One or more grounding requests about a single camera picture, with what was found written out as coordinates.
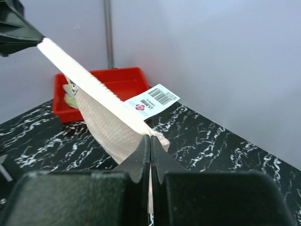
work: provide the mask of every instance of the marble pattern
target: marble pattern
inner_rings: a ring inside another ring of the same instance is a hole
[[[52,102],[0,125],[0,153],[24,171],[112,169],[117,164],[93,139],[84,122],[62,125]],[[301,172],[225,128],[176,103],[152,119],[171,142],[169,153],[185,168],[261,171],[279,185],[296,225],[301,226]]]

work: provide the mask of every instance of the vertical pole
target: vertical pole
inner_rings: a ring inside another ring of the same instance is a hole
[[[111,19],[111,0],[103,0],[105,36],[107,42],[108,68],[114,68],[112,19]]]

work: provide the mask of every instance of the fabric texture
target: fabric texture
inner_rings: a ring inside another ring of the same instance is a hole
[[[157,136],[168,150],[169,141],[161,133],[124,107],[116,95],[52,40],[45,38],[38,48],[65,74],[89,131],[118,164],[134,152],[143,135]],[[152,212],[150,178],[149,213]]]

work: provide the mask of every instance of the plastic tray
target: plastic tray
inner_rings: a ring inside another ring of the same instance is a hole
[[[135,97],[149,89],[144,75],[138,67],[90,72],[122,101]],[[64,74],[57,74],[55,76],[53,114],[57,115],[63,123],[81,121],[83,117],[79,110],[68,106],[64,101],[64,84],[68,84]]]

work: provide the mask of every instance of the barcode label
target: barcode label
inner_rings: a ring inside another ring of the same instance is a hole
[[[159,88],[155,88],[153,91],[149,92],[149,95],[155,98],[155,100],[157,100],[162,105],[166,105],[169,101],[172,100],[169,93],[165,93]]]
[[[176,94],[159,84],[142,94],[126,100],[123,104],[127,109],[132,110],[141,119],[145,120],[167,109],[179,99]]]

